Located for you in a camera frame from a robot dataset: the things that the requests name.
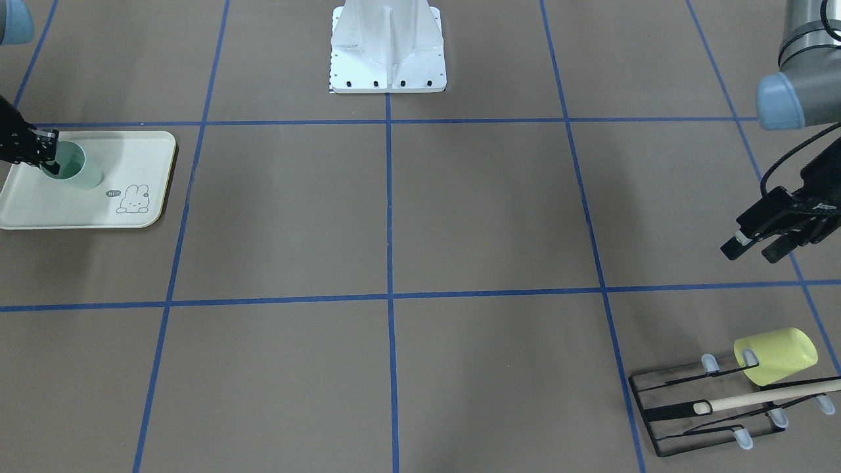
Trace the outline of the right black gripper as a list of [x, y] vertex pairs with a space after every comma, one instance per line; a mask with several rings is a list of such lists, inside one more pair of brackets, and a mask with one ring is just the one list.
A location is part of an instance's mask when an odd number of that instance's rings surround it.
[[1, 159], [10, 164], [29, 164], [50, 175], [58, 175], [55, 161], [60, 132], [35, 129], [11, 102], [1, 96]]

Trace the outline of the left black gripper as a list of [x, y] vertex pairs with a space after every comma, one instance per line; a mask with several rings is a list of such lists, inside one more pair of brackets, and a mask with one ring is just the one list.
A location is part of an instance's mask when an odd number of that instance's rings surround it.
[[739, 229], [721, 246], [734, 261], [761, 240], [778, 236], [761, 251], [769, 263], [790, 252], [822, 242], [839, 228], [840, 139], [834, 140], [802, 168], [797, 191], [775, 187], [736, 218]]

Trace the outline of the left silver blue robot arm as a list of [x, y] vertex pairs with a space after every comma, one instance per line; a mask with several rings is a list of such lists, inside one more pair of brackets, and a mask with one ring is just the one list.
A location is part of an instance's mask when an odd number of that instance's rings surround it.
[[819, 125], [813, 137], [779, 158], [760, 179], [760, 198], [739, 215], [738, 230], [721, 246], [736, 260], [758, 242], [770, 263], [799, 246], [817, 244], [839, 228], [840, 143], [833, 141], [802, 168], [802, 186], [769, 188], [772, 174], [796, 153], [833, 131], [840, 121], [838, 1], [789, 1], [777, 57], [778, 71], [760, 79], [756, 112], [766, 131]]

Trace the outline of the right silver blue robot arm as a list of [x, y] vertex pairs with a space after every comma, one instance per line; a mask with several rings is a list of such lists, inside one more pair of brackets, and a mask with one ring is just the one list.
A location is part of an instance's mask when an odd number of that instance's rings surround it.
[[[23, 1], [3, 1], [1, 6], [2, 45], [23, 45], [33, 39], [34, 22]], [[1, 158], [9, 164], [27, 164], [57, 175], [55, 160], [59, 131], [39, 129], [24, 119], [6, 98], [1, 98]]]

